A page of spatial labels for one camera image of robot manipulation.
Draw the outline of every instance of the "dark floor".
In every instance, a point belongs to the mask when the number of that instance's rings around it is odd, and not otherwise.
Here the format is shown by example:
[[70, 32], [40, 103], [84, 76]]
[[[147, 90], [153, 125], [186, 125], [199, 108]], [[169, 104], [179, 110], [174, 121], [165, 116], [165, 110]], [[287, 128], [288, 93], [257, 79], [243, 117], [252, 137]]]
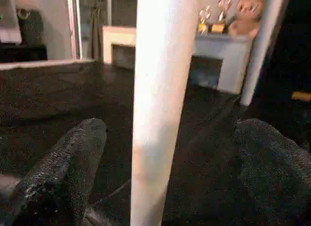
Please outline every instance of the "dark floor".
[[[70, 128], [83, 119], [100, 118], [108, 127], [107, 143], [89, 203], [104, 198], [95, 208], [128, 225], [133, 71], [88, 63], [2, 71], [0, 79], [0, 173], [23, 177]], [[301, 142], [304, 114], [297, 112], [301, 122], [291, 118], [291, 107], [256, 100], [247, 109], [238, 96], [189, 85], [163, 216], [166, 225], [267, 223], [239, 180], [233, 129], [236, 121], [256, 117]], [[111, 195], [124, 183], [121, 192]]]

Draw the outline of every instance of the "white column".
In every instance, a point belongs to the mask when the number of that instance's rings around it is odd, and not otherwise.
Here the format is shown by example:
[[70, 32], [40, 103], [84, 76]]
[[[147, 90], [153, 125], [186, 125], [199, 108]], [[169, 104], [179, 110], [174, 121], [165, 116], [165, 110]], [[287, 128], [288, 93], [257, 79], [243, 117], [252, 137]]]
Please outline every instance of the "white column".
[[107, 0], [107, 23], [112, 26], [112, 0]]
[[81, 32], [81, 14], [80, 14], [80, 0], [75, 0], [75, 17], [76, 21], [75, 23], [77, 24], [77, 30], [75, 31], [77, 34], [77, 39], [78, 39], [78, 49], [79, 49], [79, 59], [83, 59], [83, 54], [82, 54], [82, 32]]
[[200, 0], [138, 0], [131, 225], [162, 220]]
[[260, 31], [253, 45], [248, 71], [241, 96], [241, 104], [249, 106], [260, 77], [262, 64], [270, 45], [270, 39], [279, 19], [284, 0], [267, 0], [260, 22]]

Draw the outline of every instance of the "orange object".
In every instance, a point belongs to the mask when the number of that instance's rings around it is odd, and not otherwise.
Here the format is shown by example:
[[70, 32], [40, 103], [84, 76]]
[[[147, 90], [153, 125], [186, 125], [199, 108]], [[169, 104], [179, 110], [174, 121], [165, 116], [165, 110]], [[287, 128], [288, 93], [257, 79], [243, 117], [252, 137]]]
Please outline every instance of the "orange object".
[[310, 102], [311, 101], [311, 93], [296, 91], [292, 94], [292, 99]]

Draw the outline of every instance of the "curtain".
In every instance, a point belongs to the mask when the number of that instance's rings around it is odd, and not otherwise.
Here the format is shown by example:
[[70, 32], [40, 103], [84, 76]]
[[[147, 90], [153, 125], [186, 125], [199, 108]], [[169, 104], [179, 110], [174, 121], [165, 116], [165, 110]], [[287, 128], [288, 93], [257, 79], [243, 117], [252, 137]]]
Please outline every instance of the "curtain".
[[89, 8], [90, 38], [87, 57], [103, 61], [103, 25], [105, 23], [105, 0], [81, 0]]

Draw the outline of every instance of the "shelf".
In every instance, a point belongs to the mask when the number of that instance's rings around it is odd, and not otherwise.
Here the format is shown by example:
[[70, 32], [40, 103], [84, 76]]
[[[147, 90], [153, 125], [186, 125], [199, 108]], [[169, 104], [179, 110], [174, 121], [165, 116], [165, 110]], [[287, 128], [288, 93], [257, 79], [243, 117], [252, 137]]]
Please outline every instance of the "shelf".
[[228, 34], [208, 34], [208, 35], [197, 35], [196, 40], [228, 40], [231, 42], [248, 43], [252, 42], [253, 39], [246, 35], [230, 36]]

